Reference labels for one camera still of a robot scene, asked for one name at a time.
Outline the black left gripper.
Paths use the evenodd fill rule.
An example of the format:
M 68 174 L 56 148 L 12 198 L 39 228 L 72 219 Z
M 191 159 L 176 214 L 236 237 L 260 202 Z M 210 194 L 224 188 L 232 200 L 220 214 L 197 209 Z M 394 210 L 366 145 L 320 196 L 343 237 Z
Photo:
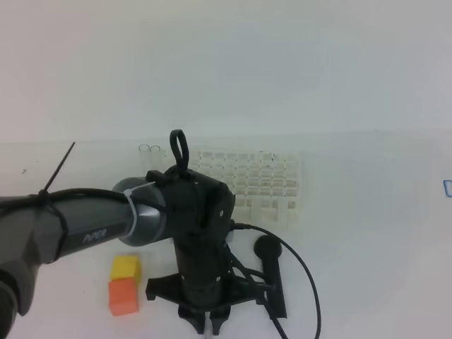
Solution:
M 231 307 L 251 300 L 265 304 L 270 316 L 277 318 L 266 299 L 261 270 L 244 268 L 233 258 L 226 237 L 235 225 L 211 228 L 170 225 L 151 239 L 173 239 L 177 273 L 148 280 L 145 295 L 149 301 L 161 298 L 178 305 L 178 315 L 204 334 L 206 312 L 210 312 L 213 334 L 230 317 Z

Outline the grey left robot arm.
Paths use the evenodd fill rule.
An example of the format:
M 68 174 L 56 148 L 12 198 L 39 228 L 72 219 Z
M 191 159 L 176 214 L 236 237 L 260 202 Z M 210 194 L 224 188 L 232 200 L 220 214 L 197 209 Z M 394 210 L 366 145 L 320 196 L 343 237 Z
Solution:
M 111 239 L 145 246 L 172 239 L 178 271 L 149 279 L 149 300 L 179 307 L 179 316 L 202 333 L 210 319 L 218 333 L 233 305 L 255 300 L 273 318 L 286 317 L 278 259 L 281 245 L 260 237 L 258 282 L 238 277 L 227 248 L 235 197 L 225 183 L 188 171 L 152 171 L 128 178 L 113 191 L 69 189 L 1 202 L 1 337 L 30 309 L 38 268 Z

